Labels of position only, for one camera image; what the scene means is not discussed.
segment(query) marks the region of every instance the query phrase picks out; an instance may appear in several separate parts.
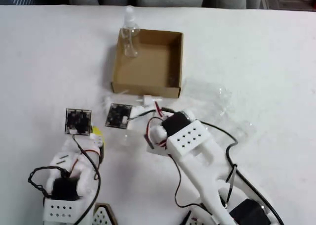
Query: black wire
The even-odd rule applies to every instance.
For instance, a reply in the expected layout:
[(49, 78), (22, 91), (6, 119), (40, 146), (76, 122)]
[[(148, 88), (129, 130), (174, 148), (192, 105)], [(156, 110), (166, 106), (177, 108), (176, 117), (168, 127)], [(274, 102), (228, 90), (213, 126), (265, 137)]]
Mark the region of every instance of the black wire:
[(187, 205), (180, 205), (180, 204), (178, 203), (177, 194), (178, 194), (178, 190), (179, 190), (179, 188), (180, 188), (180, 184), (181, 184), (181, 180), (182, 180), (181, 171), (180, 171), (180, 169), (179, 169), (178, 164), (176, 163), (176, 161), (175, 161), (175, 160), (173, 159), (173, 157), (171, 156), (171, 154), (168, 154), (168, 156), (173, 160), (174, 164), (176, 165), (177, 170), (178, 170), (178, 173), (179, 173), (179, 178), (180, 178), (180, 179), (179, 179), (179, 184), (178, 184), (177, 189), (176, 189), (176, 192), (175, 192), (175, 194), (174, 194), (174, 200), (175, 200), (175, 202), (176, 202), (176, 205), (177, 205), (179, 208), (187, 208), (187, 207), (190, 207), (190, 206), (198, 206), (198, 207), (200, 207), (201, 209), (203, 209), (204, 211), (206, 211), (210, 216), (212, 216), (212, 213), (209, 212), (209, 211), (208, 211), (207, 209), (205, 209), (204, 207), (202, 207), (200, 204), (190, 203), (190, 204), (187, 204)]
[[(227, 148), (226, 148), (226, 158), (227, 158), (227, 161), (228, 163), (230, 164), (230, 166), (232, 168), (234, 168), (234, 166), (236, 164), (233, 163), (230, 155), (229, 155), (229, 152), (230, 152), (230, 149), (232, 147), (234, 147), (235, 145), (238, 144), (238, 140), (233, 137), (230, 133), (228, 133), (227, 131), (225, 131), (224, 129), (221, 129), (215, 125), (212, 125), (212, 124), (209, 124), (209, 123), (206, 123), (206, 122), (203, 122), (201, 121), (202, 124), (205, 124), (205, 125), (208, 125), (208, 126), (211, 126), (213, 128), (216, 128), (217, 130), (225, 133), (226, 135), (228, 135), (234, 142), (231, 143)], [(242, 174), (240, 173), (239, 170), (236, 170), (236, 174), (241, 178), (241, 180), (243, 180), (243, 182), (245, 182), (245, 184), (247, 186), (249, 186), (249, 188), (266, 204), (266, 206), (271, 210), (271, 212), (274, 214), (275, 218), (277, 219), (277, 221), (279, 222), (280, 225), (284, 225), (284, 222), (282, 221), (281, 217), (279, 216), (279, 214), (276, 212), (276, 210), (274, 209), (274, 207), (268, 202), (268, 200), (256, 189), (256, 187), (254, 187), (250, 181), (247, 180), (247, 178)]]
[[(174, 110), (166, 108), (166, 107), (162, 107), (161, 110), (164, 111), (164, 112), (174, 113)], [(129, 118), (128, 121), (135, 120), (135, 119), (137, 119), (139, 117), (148, 115), (149, 113), (152, 113), (152, 112), (156, 112), (156, 110), (145, 111), (145, 112), (143, 112), (143, 113), (141, 113), (141, 114), (139, 114), (139, 115), (137, 115), (137, 116), (135, 116), (133, 118)]]
[(30, 183), (32, 186), (34, 186), (36, 189), (38, 189), (39, 191), (41, 191), (44, 195), (44, 198), (50, 198), (51, 195), (47, 193), (47, 191), (45, 190), (44, 186), (41, 185), (41, 184), (35, 184), (33, 181), (32, 181), (32, 177), (34, 176), (34, 174), (37, 172), (37, 171), (40, 171), (40, 170), (46, 170), (46, 169), (58, 169), (60, 170), (60, 176), (63, 177), (63, 178), (68, 178), (70, 176), (70, 172), (68, 172), (65, 168), (61, 168), (61, 167), (57, 167), (57, 166), (47, 166), (47, 167), (38, 167), (38, 168), (35, 168), (31, 173), (30, 173), (30, 176), (28, 178), (28, 183)]
[(89, 213), (89, 211), (91, 210), (92, 206), (94, 205), (95, 201), (97, 200), (97, 197), (99, 195), (100, 192), (100, 187), (101, 187), (101, 177), (100, 177), (100, 173), (99, 170), (97, 168), (97, 166), (95, 165), (95, 163), (93, 162), (93, 160), (89, 157), (89, 155), (81, 148), (81, 146), (79, 145), (79, 143), (76, 141), (75, 139), (75, 135), (73, 135), (73, 139), (75, 141), (75, 143), (77, 144), (78, 148), (80, 149), (81, 153), (90, 161), (90, 163), (92, 164), (96, 174), (98, 175), (98, 188), (97, 188), (97, 192), (95, 193), (95, 196), (92, 200), (92, 202), (90, 203), (90, 205), (88, 206), (88, 208), (85, 210), (85, 212), (80, 216), (80, 218), (74, 223), (74, 225), (78, 225), (83, 219), (84, 217)]

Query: white table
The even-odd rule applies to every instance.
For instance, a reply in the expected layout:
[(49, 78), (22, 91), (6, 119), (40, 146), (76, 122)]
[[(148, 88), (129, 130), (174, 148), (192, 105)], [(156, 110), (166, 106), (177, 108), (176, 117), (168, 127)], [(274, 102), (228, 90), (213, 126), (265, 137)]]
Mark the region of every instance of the white table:
[[(115, 6), (0, 6), (1, 224), (41, 223), (41, 193), (27, 178), (64, 142), (65, 108), (100, 104), (122, 18)], [(256, 127), (234, 160), (285, 224), (313, 224), (316, 15), (138, 8), (137, 20), (144, 29), (184, 33), (183, 76), (224, 85), (233, 116)], [(135, 150), (108, 143), (98, 202), (110, 203), (121, 225), (178, 224), (186, 211), (174, 204), (174, 165), (142, 142)], [(180, 202), (196, 197), (191, 188), (184, 179)]]

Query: clear bottle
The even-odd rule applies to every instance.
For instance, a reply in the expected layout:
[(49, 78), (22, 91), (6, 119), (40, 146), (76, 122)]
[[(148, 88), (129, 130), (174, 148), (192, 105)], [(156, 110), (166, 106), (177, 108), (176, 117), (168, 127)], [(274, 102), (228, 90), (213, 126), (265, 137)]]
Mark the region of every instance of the clear bottle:
[(135, 23), (134, 7), (127, 6), (124, 25), (120, 31), (123, 39), (124, 54), (127, 57), (137, 57), (139, 54), (139, 26)]

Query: cardboard box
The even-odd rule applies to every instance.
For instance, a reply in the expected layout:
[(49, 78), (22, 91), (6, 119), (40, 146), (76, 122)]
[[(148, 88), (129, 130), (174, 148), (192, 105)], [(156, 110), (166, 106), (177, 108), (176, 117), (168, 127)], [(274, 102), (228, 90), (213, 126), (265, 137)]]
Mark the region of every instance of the cardboard box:
[(160, 95), (178, 98), (181, 91), (183, 34), (171, 31), (141, 30), (136, 58), (123, 53), (118, 38), (112, 89), (115, 93)]

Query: circuit board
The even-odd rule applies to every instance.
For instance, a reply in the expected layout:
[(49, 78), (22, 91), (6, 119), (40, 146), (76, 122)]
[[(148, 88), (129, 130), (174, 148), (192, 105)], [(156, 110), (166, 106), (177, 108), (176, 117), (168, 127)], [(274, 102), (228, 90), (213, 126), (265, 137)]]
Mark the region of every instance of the circuit board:
[(65, 134), (90, 135), (91, 110), (66, 109)]
[(132, 105), (111, 104), (105, 126), (119, 129), (127, 129), (128, 119), (132, 107)]

